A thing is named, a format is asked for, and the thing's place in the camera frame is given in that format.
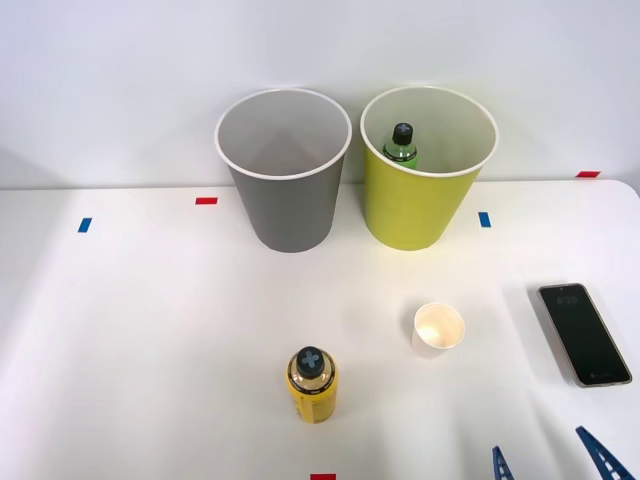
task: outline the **small white paper cup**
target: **small white paper cup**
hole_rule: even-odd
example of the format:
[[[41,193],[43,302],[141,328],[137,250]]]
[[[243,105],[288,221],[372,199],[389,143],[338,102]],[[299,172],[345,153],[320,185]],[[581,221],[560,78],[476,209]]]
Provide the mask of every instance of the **small white paper cup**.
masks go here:
[[[413,319],[411,346],[422,357],[434,357],[455,347],[464,338],[464,320],[449,305],[428,303]]]

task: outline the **bottle cap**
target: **bottle cap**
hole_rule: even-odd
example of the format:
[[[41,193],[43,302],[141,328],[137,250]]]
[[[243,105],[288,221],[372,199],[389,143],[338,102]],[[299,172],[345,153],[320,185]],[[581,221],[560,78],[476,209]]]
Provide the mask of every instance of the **bottle cap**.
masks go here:
[[[324,356],[316,347],[304,347],[298,352],[296,367],[304,378],[316,378],[324,372]]]
[[[413,127],[408,123],[399,123],[393,129],[393,143],[396,145],[409,145],[413,138]]]

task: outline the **phone screen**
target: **phone screen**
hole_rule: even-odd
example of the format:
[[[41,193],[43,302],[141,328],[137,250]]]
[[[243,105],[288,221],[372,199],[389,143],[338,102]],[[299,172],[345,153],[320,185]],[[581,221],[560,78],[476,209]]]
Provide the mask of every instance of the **phone screen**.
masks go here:
[[[631,380],[582,285],[542,287],[540,295],[580,382],[601,385]]]

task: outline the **bottle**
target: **bottle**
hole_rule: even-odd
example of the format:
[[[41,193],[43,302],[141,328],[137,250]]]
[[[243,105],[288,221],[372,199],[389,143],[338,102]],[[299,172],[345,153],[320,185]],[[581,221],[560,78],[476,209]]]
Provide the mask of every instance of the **bottle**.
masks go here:
[[[304,347],[289,362],[287,386],[302,420],[324,422],[336,408],[338,369],[333,358],[319,348]]]
[[[418,149],[411,143],[413,127],[408,123],[399,123],[393,129],[391,142],[385,143],[382,153],[389,160],[405,168],[415,170],[418,163]]]

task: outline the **blue plastic object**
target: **blue plastic object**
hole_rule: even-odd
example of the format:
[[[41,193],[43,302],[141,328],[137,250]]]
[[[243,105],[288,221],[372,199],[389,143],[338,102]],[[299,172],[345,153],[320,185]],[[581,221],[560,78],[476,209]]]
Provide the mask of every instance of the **blue plastic object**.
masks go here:
[[[80,222],[78,233],[87,233],[89,231],[89,225],[91,225],[91,220],[91,218],[83,218],[82,222]]]
[[[478,212],[480,218],[480,226],[482,228],[491,228],[491,220],[489,220],[489,214],[487,212]]]
[[[493,447],[493,473],[496,480],[515,480],[509,470],[509,465],[504,459],[500,447]]]
[[[600,476],[603,480],[616,478],[619,478],[620,480],[635,480],[633,475],[631,475],[616,459],[616,457],[614,457],[613,454],[604,447],[604,445],[596,440],[596,438],[591,435],[586,428],[578,427],[576,428],[576,433],[587,448],[587,451],[589,452],[589,455],[591,455],[593,463],[596,464],[598,472],[600,472]]]

